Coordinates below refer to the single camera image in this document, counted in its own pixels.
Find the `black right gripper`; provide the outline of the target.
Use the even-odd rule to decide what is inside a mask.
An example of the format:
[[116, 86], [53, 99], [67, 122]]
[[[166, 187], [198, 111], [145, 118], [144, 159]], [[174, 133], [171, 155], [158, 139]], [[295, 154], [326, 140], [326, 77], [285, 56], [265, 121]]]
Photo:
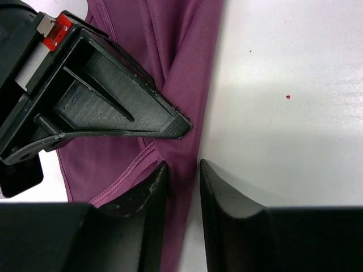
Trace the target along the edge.
[[60, 100], [73, 82], [63, 70], [82, 39], [82, 21], [57, 18], [21, 1], [1, 2], [1, 196], [12, 198], [43, 180], [39, 152], [80, 136], [79, 104]]

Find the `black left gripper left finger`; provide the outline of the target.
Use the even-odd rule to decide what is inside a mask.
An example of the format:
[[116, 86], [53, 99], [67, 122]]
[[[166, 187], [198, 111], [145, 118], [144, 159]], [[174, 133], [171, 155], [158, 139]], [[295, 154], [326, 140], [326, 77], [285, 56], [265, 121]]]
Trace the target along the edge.
[[1, 205], [2, 271], [159, 271], [168, 189], [160, 163], [113, 201]]

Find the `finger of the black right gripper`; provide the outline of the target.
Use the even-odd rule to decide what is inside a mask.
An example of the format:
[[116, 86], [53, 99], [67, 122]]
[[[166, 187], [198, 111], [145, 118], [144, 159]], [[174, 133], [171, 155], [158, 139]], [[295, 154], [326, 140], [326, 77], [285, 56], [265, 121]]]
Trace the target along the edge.
[[63, 68], [73, 82], [60, 100], [79, 104], [76, 137], [152, 137], [180, 139], [192, 123], [155, 88], [153, 80], [119, 46], [82, 28], [76, 61]]

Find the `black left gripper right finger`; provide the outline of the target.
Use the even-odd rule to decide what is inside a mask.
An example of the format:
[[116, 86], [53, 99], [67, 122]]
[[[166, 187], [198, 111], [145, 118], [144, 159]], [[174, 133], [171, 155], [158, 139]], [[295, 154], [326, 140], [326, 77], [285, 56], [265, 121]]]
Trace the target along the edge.
[[361, 271], [361, 207], [265, 207], [200, 162], [209, 271]]

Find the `purple cloth napkin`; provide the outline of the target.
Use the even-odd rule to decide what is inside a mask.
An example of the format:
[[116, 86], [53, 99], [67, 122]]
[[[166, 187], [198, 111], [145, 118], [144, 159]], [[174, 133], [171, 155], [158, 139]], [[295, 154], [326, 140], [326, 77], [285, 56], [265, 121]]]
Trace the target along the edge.
[[169, 171], [162, 271], [176, 271], [195, 187], [197, 156], [222, 1], [89, 1], [87, 21], [109, 35], [193, 123], [182, 139], [86, 137], [57, 151], [68, 200], [99, 207]]

